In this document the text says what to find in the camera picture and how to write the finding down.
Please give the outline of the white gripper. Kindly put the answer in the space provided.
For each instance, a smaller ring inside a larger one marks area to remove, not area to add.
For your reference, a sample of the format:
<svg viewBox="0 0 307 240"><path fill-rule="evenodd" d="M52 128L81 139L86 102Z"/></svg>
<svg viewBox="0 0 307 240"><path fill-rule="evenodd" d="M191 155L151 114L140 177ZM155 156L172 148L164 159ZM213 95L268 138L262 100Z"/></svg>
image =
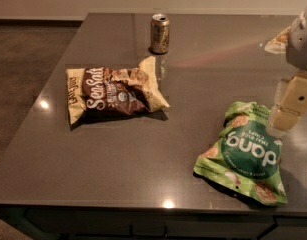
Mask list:
<svg viewBox="0 0 307 240"><path fill-rule="evenodd" d="M287 62L307 70L307 6L292 22L286 48ZM281 79L267 123L268 131L290 131L307 113L307 71Z"/></svg>

